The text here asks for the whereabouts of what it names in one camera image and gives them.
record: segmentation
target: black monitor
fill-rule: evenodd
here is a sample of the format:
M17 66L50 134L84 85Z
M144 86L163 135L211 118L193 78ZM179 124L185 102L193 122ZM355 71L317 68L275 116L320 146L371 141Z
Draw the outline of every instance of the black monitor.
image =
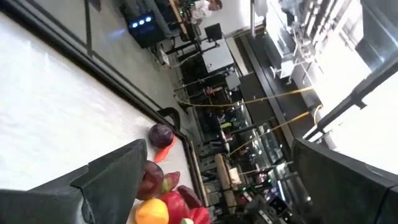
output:
M219 23L206 27L205 32L210 42L221 40L223 38L223 33L221 31L221 26Z

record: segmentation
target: yellow cable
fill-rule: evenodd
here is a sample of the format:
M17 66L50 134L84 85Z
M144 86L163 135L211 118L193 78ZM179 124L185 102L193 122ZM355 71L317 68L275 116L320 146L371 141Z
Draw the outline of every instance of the yellow cable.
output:
M322 107L323 107L323 105L318 105L317 108L315 108L315 111L313 113L313 123L314 124L317 124L317 112Z
M296 94L296 93L302 93L304 91L309 91L309 90L312 90L312 89L313 89L313 87L310 86L310 87L302 88L302 89L299 89L299 90L293 90L293 91L290 91L290 92L287 92L287 93L277 94L277 95L274 95L274 96L268 96L268 97L258 98L258 99L255 99L255 100L249 100L249 101L246 101L246 102L243 102L243 103L244 104L255 103L255 102L258 102L258 101L268 100L268 99L276 98L276 97L279 97L279 96L286 96L286 95L291 95L291 94ZM195 107L224 107L224 106L234 106L235 105L234 103L224 104L224 105L197 105L197 104L193 104L193 103L188 103L188 102L182 101L182 100L180 100L178 98L177 98L177 101L179 103L182 103L182 104L185 104L185 105L188 105L188 106L195 106Z
M266 132L266 133L260 135L259 137L264 136L264 135L270 133L271 131L274 131L274 130L278 129L278 128L282 127L283 125L289 124L289 123L294 122L294 121L296 121L296 120L298 120L298 119L300 119L300 118L303 118L304 116L306 116L306 115L308 115L308 114L310 114L310 112L308 112L308 111L305 112L305 113L302 113L302 114L298 115L297 117L291 119L290 121L286 121L285 123L280 124L280 125L278 125L278 126L272 128L269 132ZM229 155L229 156L232 155L233 153L235 153L235 152L237 152L238 150L240 150L242 147L248 145L248 144L249 144L250 142L252 142L253 140L255 140L255 139L251 139L250 141L244 143L243 145L241 145L241 146L239 146L238 148L236 148L234 151L230 152L228 155Z

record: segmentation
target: white shirt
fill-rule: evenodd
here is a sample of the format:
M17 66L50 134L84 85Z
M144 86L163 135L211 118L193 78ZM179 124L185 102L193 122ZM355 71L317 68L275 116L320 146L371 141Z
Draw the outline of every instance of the white shirt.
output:
M195 10L192 11L192 23L196 23L199 19L204 19L211 16L209 10L210 2L206 0L195 1Z

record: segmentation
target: person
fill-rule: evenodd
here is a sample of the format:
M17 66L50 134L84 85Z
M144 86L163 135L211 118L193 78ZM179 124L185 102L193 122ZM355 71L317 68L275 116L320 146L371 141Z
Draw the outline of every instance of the person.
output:
M219 11L223 8L220 0L199 0L190 8L192 18L191 23L199 26L203 19L210 17L213 11Z

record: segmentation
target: yellow bell pepper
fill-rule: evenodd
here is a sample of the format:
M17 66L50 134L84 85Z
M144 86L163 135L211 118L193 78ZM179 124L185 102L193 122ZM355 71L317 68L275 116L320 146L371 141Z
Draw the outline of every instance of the yellow bell pepper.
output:
M169 212L166 204L157 199L149 199L143 202L136 210L137 224L168 224Z

